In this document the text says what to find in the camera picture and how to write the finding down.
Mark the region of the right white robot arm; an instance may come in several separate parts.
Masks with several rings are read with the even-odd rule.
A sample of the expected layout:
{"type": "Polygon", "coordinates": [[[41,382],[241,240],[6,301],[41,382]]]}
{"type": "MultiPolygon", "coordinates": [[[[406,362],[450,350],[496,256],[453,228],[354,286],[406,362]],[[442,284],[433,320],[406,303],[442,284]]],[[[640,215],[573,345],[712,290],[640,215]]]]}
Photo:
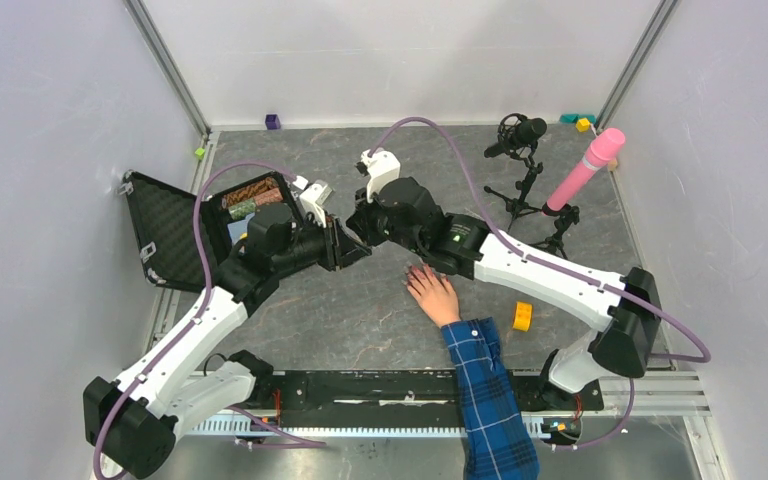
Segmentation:
{"type": "Polygon", "coordinates": [[[562,408],[591,381],[615,374],[645,375],[659,330],[651,312],[660,301],[651,273],[588,268],[494,234],[479,218],[446,213],[414,178],[378,191],[356,191],[348,227],[367,245],[397,244],[432,269],[497,284],[554,305],[589,332],[550,355],[537,382],[540,400],[562,408]]]}

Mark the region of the blue plaid sleeve forearm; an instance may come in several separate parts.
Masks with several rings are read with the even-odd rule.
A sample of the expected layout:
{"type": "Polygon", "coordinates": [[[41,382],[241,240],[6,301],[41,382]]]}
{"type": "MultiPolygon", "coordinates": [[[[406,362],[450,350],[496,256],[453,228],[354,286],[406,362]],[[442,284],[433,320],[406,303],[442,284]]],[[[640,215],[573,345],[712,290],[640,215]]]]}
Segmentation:
{"type": "Polygon", "coordinates": [[[466,479],[536,479],[534,442],[502,361],[491,318],[456,321],[441,328],[454,365],[466,433],[466,479]]]}

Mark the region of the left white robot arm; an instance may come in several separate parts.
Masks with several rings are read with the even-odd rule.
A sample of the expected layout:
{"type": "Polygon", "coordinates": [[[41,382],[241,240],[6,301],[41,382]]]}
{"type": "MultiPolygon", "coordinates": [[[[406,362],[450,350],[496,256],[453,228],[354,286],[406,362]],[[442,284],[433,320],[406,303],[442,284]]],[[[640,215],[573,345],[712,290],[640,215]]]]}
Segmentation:
{"type": "Polygon", "coordinates": [[[284,203],[267,204],[247,223],[246,236],[207,280],[197,305],[144,357],[108,381],[96,377],[83,391],[84,428],[94,448],[96,478],[102,460],[120,466],[118,478],[144,479],[166,461],[178,437],[214,412],[244,401],[266,405],[273,379],[239,361],[185,387],[200,361],[247,320],[281,279],[319,265],[346,268],[370,255],[340,221],[326,215],[298,221],[284,203]]]}

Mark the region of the person hand with painted nails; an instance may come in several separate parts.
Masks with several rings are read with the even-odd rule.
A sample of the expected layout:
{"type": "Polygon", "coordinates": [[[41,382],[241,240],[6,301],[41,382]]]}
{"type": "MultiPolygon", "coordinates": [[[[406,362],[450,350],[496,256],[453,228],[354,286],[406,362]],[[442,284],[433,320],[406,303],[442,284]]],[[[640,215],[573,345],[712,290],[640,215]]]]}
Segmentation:
{"type": "Polygon", "coordinates": [[[461,320],[457,294],[445,276],[428,265],[411,266],[406,273],[406,288],[419,308],[438,327],[461,320]]]}

